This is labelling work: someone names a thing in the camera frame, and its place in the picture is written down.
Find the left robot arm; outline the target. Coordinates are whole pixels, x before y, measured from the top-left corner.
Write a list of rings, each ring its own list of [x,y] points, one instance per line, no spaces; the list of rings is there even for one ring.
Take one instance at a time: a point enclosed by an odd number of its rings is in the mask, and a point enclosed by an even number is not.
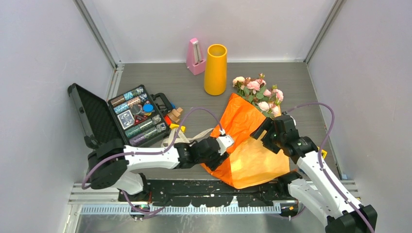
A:
[[[114,187],[130,194],[138,201],[145,200],[149,188],[143,176],[134,170],[146,168],[189,169],[204,164],[215,170],[229,156],[227,149],[234,145],[229,135],[208,137],[199,142],[176,143],[163,148],[138,148],[124,145],[114,139],[87,157],[89,173],[83,189],[105,189]]]

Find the pink flower bouquet orange wrap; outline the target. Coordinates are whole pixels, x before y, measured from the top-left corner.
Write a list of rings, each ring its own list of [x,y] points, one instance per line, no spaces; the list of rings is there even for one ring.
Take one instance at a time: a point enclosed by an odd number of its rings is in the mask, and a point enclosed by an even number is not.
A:
[[[280,105],[284,94],[276,84],[266,83],[265,74],[260,73],[257,78],[238,76],[233,79],[232,86],[239,96],[255,106],[264,116],[274,118],[281,115]]]

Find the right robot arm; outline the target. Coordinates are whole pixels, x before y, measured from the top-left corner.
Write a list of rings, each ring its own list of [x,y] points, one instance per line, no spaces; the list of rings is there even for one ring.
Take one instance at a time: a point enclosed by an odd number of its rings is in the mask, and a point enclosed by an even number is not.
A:
[[[310,185],[296,171],[279,176],[277,192],[283,199],[300,201],[324,225],[327,233],[373,233],[378,214],[363,205],[334,176],[307,136],[300,136],[290,115],[266,118],[251,133],[273,153],[282,151],[311,179]]]

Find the cream ribbon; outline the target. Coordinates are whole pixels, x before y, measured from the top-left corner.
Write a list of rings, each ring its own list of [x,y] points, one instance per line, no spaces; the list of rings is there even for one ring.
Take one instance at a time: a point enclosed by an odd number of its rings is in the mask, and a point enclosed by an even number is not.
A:
[[[172,141],[174,139],[174,134],[176,130],[177,128],[171,130],[169,137],[165,138],[161,142],[161,146],[168,147],[170,144],[173,144]],[[190,143],[191,141],[204,138],[205,136],[209,136],[212,131],[213,131],[213,128],[204,130],[192,138],[187,138],[182,131],[179,131],[177,138],[174,140],[174,143]]]

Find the orange yellow wrapping paper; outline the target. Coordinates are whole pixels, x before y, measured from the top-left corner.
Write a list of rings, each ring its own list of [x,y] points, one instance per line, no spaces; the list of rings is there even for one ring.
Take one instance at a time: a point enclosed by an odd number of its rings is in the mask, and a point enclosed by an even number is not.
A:
[[[260,138],[251,138],[265,116],[241,96],[233,93],[220,123],[234,139],[227,152],[229,157],[215,170],[201,166],[226,184],[242,189],[271,181],[290,171],[289,158],[283,151],[275,154],[263,147]]]

